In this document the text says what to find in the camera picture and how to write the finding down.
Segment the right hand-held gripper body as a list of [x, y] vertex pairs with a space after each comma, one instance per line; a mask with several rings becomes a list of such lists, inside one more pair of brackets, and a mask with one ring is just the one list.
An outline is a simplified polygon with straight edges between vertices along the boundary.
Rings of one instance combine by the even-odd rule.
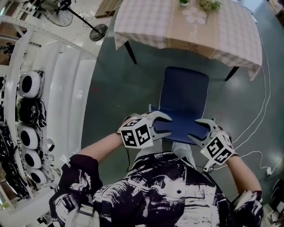
[[222, 165], [235, 153], [235, 150], [227, 132], [221, 130], [213, 132], [213, 135], [214, 137], [209, 137], [209, 142], [200, 153], [208, 159], [206, 165]]

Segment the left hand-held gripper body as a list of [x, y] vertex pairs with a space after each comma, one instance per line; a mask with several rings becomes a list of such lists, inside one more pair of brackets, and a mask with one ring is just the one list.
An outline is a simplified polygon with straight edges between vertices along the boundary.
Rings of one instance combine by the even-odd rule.
[[149, 127], [147, 126], [147, 118], [139, 114], [137, 116], [140, 121], [132, 127], [120, 127], [120, 135], [126, 148], [147, 148], [153, 146], [153, 139]]

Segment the blue chair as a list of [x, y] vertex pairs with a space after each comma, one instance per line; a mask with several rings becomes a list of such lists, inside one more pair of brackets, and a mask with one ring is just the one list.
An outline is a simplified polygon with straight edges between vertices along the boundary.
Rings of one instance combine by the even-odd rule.
[[198, 125], [195, 120], [203, 118], [209, 77], [201, 72], [179, 68], [167, 67], [165, 70], [159, 107], [149, 106], [151, 111], [160, 111], [172, 118], [172, 122], [156, 120], [154, 127], [157, 131], [171, 131], [166, 139], [180, 143], [193, 142], [188, 134], [204, 138], [208, 129]]

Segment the person's right forearm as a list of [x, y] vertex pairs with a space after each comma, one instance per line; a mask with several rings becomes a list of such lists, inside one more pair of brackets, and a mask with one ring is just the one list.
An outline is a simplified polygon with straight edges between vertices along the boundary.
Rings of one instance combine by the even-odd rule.
[[262, 191], [255, 174], [236, 153], [226, 161], [226, 164], [232, 174], [239, 195], [244, 191]]

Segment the person's left forearm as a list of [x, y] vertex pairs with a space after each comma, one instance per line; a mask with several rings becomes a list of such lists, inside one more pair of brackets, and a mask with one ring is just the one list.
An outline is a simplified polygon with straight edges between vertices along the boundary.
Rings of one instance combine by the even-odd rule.
[[113, 133], [83, 148], [78, 154], [89, 156], [100, 163], [122, 145], [123, 141], [120, 134]]

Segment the person's left hand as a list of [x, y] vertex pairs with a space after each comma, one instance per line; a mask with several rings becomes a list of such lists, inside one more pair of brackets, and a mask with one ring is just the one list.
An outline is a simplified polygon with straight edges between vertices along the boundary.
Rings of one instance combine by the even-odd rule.
[[129, 116], [125, 119], [122, 124], [122, 127], [132, 127], [140, 121], [140, 118], [137, 116]]

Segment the person's left leg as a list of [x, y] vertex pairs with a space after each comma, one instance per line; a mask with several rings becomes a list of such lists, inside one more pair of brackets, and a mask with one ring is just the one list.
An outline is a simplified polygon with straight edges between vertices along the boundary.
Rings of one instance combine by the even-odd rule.
[[162, 150], [162, 139], [158, 139], [158, 140], [153, 141], [153, 146], [141, 149], [138, 152], [135, 160], [137, 160], [138, 158], [145, 156], [145, 155], [162, 153], [162, 152], [163, 152], [163, 150]]

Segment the person's leg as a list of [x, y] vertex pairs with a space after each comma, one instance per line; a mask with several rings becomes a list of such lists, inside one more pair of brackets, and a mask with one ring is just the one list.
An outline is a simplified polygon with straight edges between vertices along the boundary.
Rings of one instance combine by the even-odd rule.
[[145, 155], [162, 153], [162, 152], [163, 152], [163, 150], [162, 150], [162, 139], [158, 139], [158, 140], [153, 141], [153, 146], [141, 149], [138, 152], [135, 160], [137, 160], [138, 158], [145, 156]]
[[196, 169], [195, 161], [189, 144], [183, 144], [174, 141], [172, 144], [172, 152], [180, 159]]

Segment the person's right leg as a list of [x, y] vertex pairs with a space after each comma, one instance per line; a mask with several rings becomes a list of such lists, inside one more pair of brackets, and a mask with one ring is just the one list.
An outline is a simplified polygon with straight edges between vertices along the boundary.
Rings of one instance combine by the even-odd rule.
[[195, 161], [189, 144], [183, 144], [174, 141], [172, 144], [172, 152], [180, 159], [196, 169]]

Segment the black white patterned shirt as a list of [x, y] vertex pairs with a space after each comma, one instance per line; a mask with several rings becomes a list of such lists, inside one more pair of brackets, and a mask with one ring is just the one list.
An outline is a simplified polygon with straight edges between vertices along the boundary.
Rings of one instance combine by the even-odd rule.
[[98, 162], [74, 155], [49, 201], [52, 221], [65, 227], [72, 210], [90, 205], [101, 227], [260, 227], [261, 191], [231, 204], [219, 187], [174, 153], [139, 157], [121, 180], [103, 185]]

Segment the brown table runner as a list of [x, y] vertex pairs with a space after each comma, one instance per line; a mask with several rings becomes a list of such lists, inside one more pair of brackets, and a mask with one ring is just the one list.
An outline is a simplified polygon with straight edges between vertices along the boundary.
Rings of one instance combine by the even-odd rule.
[[[218, 17], [221, 11], [207, 12], [199, 5], [199, 0], [191, 0], [187, 7], [180, 6], [178, 0], [172, 0], [171, 3], [171, 14], [166, 37], [168, 47], [189, 50], [207, 58], [213, 58], [213, 55], [220, 49]], [[206, 24], [189, 23], [186, 20], [186, 15], [182, 11], [191, 7], [195, 7], [207, 14]]]

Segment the pink flower shaped mat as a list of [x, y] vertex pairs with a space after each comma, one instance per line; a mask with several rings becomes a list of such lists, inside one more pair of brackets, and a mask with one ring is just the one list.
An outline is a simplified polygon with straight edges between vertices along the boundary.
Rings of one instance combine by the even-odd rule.
[[186, 20], [189, 23], [199, 23], [199, 24], [206, 24], [207, 14], [205, 12], [199, 11], [195, 7], [191, 7], [187, 10], [183, 10], [182, 13], [186, 15]]

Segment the white helmet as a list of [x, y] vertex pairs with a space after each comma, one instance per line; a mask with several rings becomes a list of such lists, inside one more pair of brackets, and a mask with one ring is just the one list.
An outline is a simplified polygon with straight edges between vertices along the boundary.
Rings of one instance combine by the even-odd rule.
[[18, 124], [17, 134], [21, 143], [28, 149], [37, 149], [40, 137], [34, 127]]
[[45, 184], [47, 183], [47, 178], [44, 175], [44, 173], [35, 168], [30, 168], [29, 169], [29, 176], [33, 179], [34, 182], [39, 183], [39, 184]]
[[26, 164], [35, 169], [40, 169], [43, 166], [43, 155], [34, 149], [25, 149], [23, 151], [24, 161]]
[[42, 70], [28, 70], [21, 73], [18, 83], [18, 95], [23, 98], [40, 98], [44, 85]]

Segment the bushy potted plant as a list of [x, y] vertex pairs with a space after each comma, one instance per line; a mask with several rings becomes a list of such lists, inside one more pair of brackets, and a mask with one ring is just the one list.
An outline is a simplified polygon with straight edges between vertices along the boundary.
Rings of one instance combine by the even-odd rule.
[[207, 12], [218, 10], [222, 3], [219, 0], [199, 0], [199, 5]]

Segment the black pedestal fan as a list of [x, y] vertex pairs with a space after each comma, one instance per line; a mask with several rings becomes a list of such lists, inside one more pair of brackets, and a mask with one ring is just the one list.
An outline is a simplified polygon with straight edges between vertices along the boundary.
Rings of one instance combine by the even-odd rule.
[[52, 24], [59, 27], [68, 27], [73, 21], [73, 16], [81, 20], [91, 29], [89, 38], [91, 41], [101, 40], [108, 30], [107, 25], [91, 25], [86, 19], [71, 9], [72, 0], [40, 0], [41, 10], [45, 18]]

